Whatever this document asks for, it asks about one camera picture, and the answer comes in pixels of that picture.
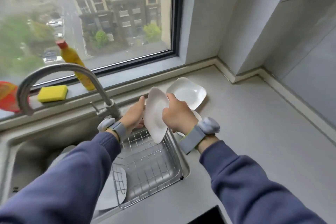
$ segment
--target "glass pane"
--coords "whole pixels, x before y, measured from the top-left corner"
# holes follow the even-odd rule
[[[90,69],[170,49],[171,0],[0,0],[0,8],[0,81],[16,85],[42,66],[64,62],[58,39]]]

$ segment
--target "yellow bottle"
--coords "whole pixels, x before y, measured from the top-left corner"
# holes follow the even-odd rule
[[[78,64],[78,65],[81,65],[81,66],[85,67],[84,63],[82,62],[82,60],[78,56],[75,49],[70,48],[68,46],[68,44],[65,42],[65,40],[57,41],[56,44],[61,49],[61,56],[65,60],[65,62],[75,63],[75,64]],[[83,86],[87,90],[94,90],[95,89],[95,86],[93,85],[91,80],[86,75],[75,72],[75,76],[78,78],[78,80],[83,84]]]

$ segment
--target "building facade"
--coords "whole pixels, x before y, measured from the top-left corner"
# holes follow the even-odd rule
[[[164,25],[163,35],[170,35],[171,0],[164,0],[164,6],[169,10],[164,17],[161,0],[74,0],[74,3],[87,30],[103,30],[125,44],[143,38],[143,28],[149,23],[155,23],[161,29]]]

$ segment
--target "parked car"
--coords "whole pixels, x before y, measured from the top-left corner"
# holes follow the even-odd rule
[[[63,38],[63,34],[62,33],[55,33],[55,36],[58,38]]]
[[[44,64],[46,65],[64,63],[64,59],[58,55],[57,51],[44,52],[42,55],[42,59],[44,61]]]
[[[52,26],[52,27],[61,27],[63,26],[63,22],[62,21],[49,21],[46,23],[46,25]]]

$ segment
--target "hand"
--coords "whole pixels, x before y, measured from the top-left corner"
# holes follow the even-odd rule
[[[168,93],[169,108],[162,111],[163,122],[173,132],[189,133],[197,124],[198,119],[188,107],[185,101],[179,101],[174,94]]]
[[[126,128],[127,134],[130,134],[135,128],[144,126],[145,97],[141,96],[139,101],[132,105],[126,114],[119,120]]]

